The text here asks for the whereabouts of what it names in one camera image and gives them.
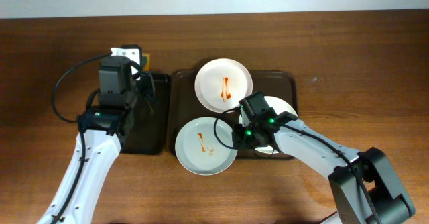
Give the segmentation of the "green and orange sponge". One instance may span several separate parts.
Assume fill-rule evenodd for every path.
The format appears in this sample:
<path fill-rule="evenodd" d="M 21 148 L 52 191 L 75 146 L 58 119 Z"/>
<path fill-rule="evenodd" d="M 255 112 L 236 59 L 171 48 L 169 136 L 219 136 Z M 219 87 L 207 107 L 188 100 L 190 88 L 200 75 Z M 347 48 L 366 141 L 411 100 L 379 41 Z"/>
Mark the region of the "green and orange sponge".
<path fill-rule="evenodd" d="M 143 53 L 141 59 L 141 67 L 143 71 L 149 71 L 150 68 L 150 54 Z"/>

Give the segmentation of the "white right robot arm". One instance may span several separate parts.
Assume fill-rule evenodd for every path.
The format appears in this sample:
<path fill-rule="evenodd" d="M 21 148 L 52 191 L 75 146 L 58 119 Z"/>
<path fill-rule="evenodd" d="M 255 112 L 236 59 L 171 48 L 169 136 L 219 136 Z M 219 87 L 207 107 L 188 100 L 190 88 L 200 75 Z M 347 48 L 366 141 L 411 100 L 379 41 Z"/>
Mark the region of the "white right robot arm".
<path fill-rule="evenodd" d="M 310 129 L 288 112 L 276 117 L 241 116 L 251 127 L 245 138 L 258 133 L 273 139 L 272 147 L 305 163 L 328 180 L 341 223 L 403 223 L 415 206 L 388 157 L 372 147 L 362 152 L 340 145 Z"/>

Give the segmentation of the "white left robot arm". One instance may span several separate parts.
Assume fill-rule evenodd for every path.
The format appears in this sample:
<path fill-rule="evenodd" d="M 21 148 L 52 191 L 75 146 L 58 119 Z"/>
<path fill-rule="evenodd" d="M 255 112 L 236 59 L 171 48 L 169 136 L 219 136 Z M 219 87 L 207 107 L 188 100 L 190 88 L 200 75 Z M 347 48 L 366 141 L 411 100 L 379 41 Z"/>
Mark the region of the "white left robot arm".
<path fill-rule="evenodd" d="M 143 56 L 99 56 L 99 87 L 76 116 L 76 145 L 62 182 L 40 223 L 90 223 L 107 173 L 134 126 L 134 110 L 153 99 Z"/>

